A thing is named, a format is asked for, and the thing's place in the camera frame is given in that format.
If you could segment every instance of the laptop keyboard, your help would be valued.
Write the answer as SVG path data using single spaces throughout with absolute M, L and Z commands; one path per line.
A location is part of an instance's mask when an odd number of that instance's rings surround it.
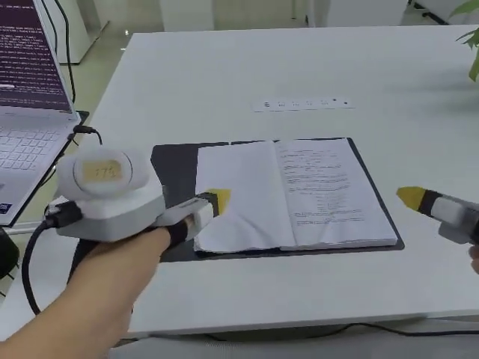
M 37 170 L 60 138 L 55 129 L 11 129 L 0 126 L 0 169 Z

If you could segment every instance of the floor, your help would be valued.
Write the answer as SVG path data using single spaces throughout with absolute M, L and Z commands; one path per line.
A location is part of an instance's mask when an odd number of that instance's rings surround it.
M 76 108 L 93 113 L 128 45 L 136 32 L 163 31 L 159 0 L 104 0 L 111 8 L 110 23 L 101 38 L 92 46 L 82 63 L 73 68 L 77 101 Z M 248 28 L 304 27 L 304 19 L 291 19 L 290 0 L 216 0 L 218 30 Z M 437 25 L 417 10 L 406 10 L 402 25 Z M 66 68 L 62 69 L 67 77 Z M 56 189 L 55 176 L 34 197 L 19 222 L 38 221 L 46 203 Z M 23 253 L 28 236 L 14 236 Z M 0 291 L 6 293 L 11 279 L 0 280 Z

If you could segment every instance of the book page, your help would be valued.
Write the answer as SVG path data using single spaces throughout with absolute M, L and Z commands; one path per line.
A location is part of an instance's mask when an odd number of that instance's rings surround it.
M 195 239 L 196 249 L 230 253 L 294 245 L 271 141 L 201 148 L 196 193 L 209 188 L 229 188 L 231 199 Z
M 347 139 L 280 141 L 276 152 L 297 249 L 396 243 Z

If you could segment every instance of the black cable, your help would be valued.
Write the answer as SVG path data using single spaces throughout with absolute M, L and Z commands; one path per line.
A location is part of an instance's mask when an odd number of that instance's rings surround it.
M 81 209 L 73 201 L 63 202 L 57 204 L 55 207 L 58 211 L 51 215 L 47 214 L 43 222 L 31 234 L 22 261 L 21 269 L 23 289 L 25 290 L 25 296 L 27 298 L 28 304 L 30 305 L 30 308 L 35 316 L 40 314 L 41 310 L 38 307 L 33 289 L 31 288 L 30 261 L 35 245 L 37 244 L 37 240 L 44 230 L 48 230 L 49 228 L 66 227 L 72 223 L 80 221 L 83 218 Z
M 34 294 L 33 294 L 33 289 L 31 288 L 31 281 L 30 281 L 30 260 L 31 260 L 31 254 L 33 253 L 33 250 L 35 248 L 35 245 L 37 244 L 38 237 L 40 237 L 40 234 L 49 228 L 53 227 L 52 223 L 49 223 L 47 221 L 43 221 L 32 233 L 30 240 L 27 243 L 27 247 L 25 249 L 25 255 L 23 256 L 23 261 L 22 261 L 22 283 L 23 283 L 23 289 L 25 290 L 25 295 L 28 301 L 28 304 L 30 305 L 31 310 L 33 310 L 33 313 L 36 315 L 40 314 L 40 308 L 38 307 L 37 301 L 35 300 Z
M 349 328 L 358 327 L 358 326 L 378 329 L 380 331 L 387 331 L 388 333 L 400 335 L 402 337 L 446 337 L 451 335 L 479 335 L 479 331 L 419 331 L 419 332 L 399 331 L 397 329 L 392 329 L 392 328 L 385 327 L 383 325 L 371 324 L 371 323 L 348 324 L 342 327 L 340 330 L 338 330 L 337 334 L 343 331 L 346 331 Z
M 76 89 L 75 89 L 75 82 L 73 81 L 72 61 L 70 57 L 70 23 L 68 21 L 68 17 L 65 13 L 65 10 L 63 10 L 63 7 L 60 5 L 60 1 L 54 0 L 54 2 L 57 4 L 58 9 L 60 10 L 61 15 L 63 16 L 63 19 L 65 20 L 65 47 L 67 51 L 68 76 L 70 77 L 70 84 L 72 87 L 72 102 L 75 103 Z
M 93 130 L 93 133 L 95 133 L 97 135 L 98 141 L 100 142 L 101 145 L 103 145 L 102 135 L 95 129 Z
M 73 132 L 68 135 L 68 139 L 71 141 L 74 141 L 75 135 L 79 133 L 83 133 L 87 135 L 94 133 L 95 135 L 97 135 L 100 145 L 103 145 L 102 135 L 93 127 L 85 126 L 85 125 L 76 125 L 75 127 L 73 127 Z
M 348 325 L 345 325 L 339 329 L 335 329 L 333 331 L 330 331 L 328 333 L 324 334 L 318 334 L 314 335 L 312 337 L 306 337 L 304 339 L 319 339 L 319 338 L 324 338 L 324 337 L 332 337 L 334 335 L 342 334 L 345 331 L 347 331 L 350 328 L 353 327 L 366 327 L 366 328 L 372 328 L 372 329 L 377 329 L 380 331 L 387 331 L 388 333 L 391 334 L 396 334 L 400 335 L 402 337 L 448 337 L 448 336 L 453 336 L 453 335 L 479 335 L 479 331 L 419 331 L 419 332 L 411 332 L 411 331 L 400 331 L 397 329 L 393 328 L 388 328 L 383 325 L 379 324 L 371 324 L 371 323 L 351 323 Z M 204 334 L 204 337 L 210 338 L 212 340 L 215 340 L 217 342 L 227 342 L 228 340 L 222 339 L 219 337 L 216 337 L 212 334 Z
M 54 168 L 53 171 L 51 172 L 51 174 L 42 182 L 42 184 L 40 185 L 39 188 L 42 188 L 48 181 L 50 181 L 56 171 L 57 171 L 57 169 Z
M 53 49 L 55 50 L 55 54 L 57 54 L 58 53 L 58 32 L 57 32 L 57 28 L 55 27 L 55 23 L 53 22 L 52 15 L 50 15 L 48 7 L 45 4 L 45 0 L 41 0 L 41 1 L 42 1 L 43 8 L 45 9 L 46 15 L 48 16 L 48 20 L 50 21 L 50 25 L 53 28 L 53 36 L 54 36 L 54 39 L 55 39 L 55 45 L 54 45 Z

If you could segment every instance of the laptop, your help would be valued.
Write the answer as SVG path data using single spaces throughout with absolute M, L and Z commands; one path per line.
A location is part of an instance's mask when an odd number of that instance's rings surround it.
M 0 227 L 11 227 L 81 122 L 35 0 L 0 0 Z

